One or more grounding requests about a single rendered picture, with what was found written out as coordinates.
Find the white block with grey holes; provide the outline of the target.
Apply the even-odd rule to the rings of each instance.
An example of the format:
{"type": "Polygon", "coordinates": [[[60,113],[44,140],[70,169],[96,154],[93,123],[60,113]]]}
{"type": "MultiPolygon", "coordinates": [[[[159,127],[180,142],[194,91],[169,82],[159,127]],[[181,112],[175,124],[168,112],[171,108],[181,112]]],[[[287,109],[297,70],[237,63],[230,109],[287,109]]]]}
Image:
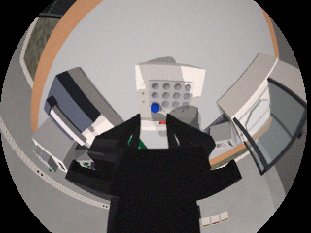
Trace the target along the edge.
{"type": "Polygon", "coordinates": [[[142,130],[166,130],[166,114],[190,125],[197,112],[205,69],[168,62],[140,62],[135,66],[142,130]],[[151,111],[153,101],[159,104],[157,113],[151,111]]]}

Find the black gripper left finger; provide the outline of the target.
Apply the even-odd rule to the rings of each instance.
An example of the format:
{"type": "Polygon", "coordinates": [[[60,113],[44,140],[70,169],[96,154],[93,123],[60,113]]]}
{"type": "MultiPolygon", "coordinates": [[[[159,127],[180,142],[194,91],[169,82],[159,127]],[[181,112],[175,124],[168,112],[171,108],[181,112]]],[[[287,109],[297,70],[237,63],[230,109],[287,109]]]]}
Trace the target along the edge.
{"type": "Polygon", "coordinates": [[[141,115],[137,114],[128,121],[95,136],[92,144],[117,146],[119,148],[139,148],[140,130],[141,115]],[[131,135],[132,138],[128,144],[131,135]]]}

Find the dark grey block with holes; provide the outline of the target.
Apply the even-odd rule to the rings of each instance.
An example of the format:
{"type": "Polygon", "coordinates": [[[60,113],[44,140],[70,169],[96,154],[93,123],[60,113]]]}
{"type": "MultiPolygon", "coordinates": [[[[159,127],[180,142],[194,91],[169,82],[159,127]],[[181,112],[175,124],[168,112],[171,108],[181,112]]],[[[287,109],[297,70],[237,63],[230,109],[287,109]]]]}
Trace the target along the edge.
{"type": "MultiPolygon", "coordinates": [[[[91,166],[87,166],[88,169],[92,169],[92,170],[97,170],[97,171],[101,171],[98,166],[94,163],[91,162],[91,166]]],[[[102,172],[102,171],[101,171],[102,172]]]]}

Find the light grey bench mat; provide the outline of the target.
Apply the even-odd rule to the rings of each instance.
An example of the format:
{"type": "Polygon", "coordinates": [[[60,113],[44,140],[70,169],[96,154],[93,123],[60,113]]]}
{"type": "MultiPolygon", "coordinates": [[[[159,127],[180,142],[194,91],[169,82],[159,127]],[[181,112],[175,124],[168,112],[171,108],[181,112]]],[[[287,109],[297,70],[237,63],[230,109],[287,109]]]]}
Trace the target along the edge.
{"type": "Polygon", "coordinates": [[[204,132],[224,114],[217,102],[260,52],[275,56],[265,16],[254,0],[103,0],[56,55],[41,97],[38,128],[49,117],[44,106],[55,75],[79,67],[126,122],[138,114],[135,65],[168,62],[205,69],[190,124],[204,132]]]}

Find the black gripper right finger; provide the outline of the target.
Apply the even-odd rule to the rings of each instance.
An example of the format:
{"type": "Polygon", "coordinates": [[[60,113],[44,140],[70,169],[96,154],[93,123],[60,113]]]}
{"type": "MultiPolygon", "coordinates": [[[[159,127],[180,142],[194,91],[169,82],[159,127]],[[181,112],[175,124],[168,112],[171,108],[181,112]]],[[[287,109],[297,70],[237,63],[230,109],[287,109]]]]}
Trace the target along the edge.
{"type": "Polygon", "coordinates": [[[170,114],[166,114],[166,132],[169,148],[204,147],[208,157],[216,146],[212,136],[176,119],[170,114]],[[175,135],[179,140],[179,145],[175,135]]]}

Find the green tube rack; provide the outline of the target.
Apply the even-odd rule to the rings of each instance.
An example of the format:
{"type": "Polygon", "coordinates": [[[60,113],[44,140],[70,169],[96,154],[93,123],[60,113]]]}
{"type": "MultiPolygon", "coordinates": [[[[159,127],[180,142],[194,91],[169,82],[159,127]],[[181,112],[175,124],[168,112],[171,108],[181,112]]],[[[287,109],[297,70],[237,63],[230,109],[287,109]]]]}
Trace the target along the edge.
{"type": "MultiPolygon", "coordinates": [[[[130,142],[131,138],[128,140],[128,144],[130,142]]],[[[146,146],[142,143],[142,141],[140,140],[140,143],[139,143],[139,148],[140,149],[146,149],[146,146]]]]}

